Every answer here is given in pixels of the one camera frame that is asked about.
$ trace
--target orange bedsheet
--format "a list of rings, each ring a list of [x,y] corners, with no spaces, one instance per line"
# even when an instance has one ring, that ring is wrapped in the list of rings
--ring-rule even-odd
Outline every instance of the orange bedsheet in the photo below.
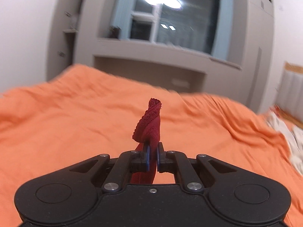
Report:
[[[134,149],[131,137],[151,97],[162,102],[165,150],[209,154],[281,182],[292,197],[285,221],[303,226],[303,178],[283,136],[262,117],[227,98],[179,95],[76,65],[50,83],[0,98],[0,227],[20,224],[14,193],[22,183],[100,153]],[[155,179],[172,181],[166,173]]]

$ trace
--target white wall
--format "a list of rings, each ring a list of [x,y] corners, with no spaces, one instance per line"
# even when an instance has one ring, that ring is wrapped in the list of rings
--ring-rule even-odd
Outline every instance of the white wall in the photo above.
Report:
[[[303,66],[303,0],[274,0],[274,9],[272,64],[260,112],[275,102],[285,61]]]
[[[46,80],[57,0],[0,0],[0,92]]]

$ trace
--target wooden headboard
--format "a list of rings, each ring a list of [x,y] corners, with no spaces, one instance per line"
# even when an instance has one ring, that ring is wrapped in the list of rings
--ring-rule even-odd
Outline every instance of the wooden headboard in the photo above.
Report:
[[[303,129],[303,66],[285,63],[276,105],[283,118]]]

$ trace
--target white cushioned headboard panel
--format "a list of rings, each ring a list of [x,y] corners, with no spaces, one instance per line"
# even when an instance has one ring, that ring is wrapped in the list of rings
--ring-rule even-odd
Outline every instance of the white cushioned headboard panel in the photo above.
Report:
[[[303,122],[303,74],[284,71],[276,104]]]

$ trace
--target red object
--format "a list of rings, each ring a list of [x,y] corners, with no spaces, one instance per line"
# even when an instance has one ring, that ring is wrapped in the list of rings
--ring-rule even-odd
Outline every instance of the red object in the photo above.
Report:
[[[152,184],[157,168],[157,146],[160,141],[160,108],[161,102],[157,99],[150,99],[148,109],[140,119],[133,134],[133,139],[139,142],[137,151],[142,151],[143,144],[149,143],[150,161],[149,172],[134,173],[131,183]]]

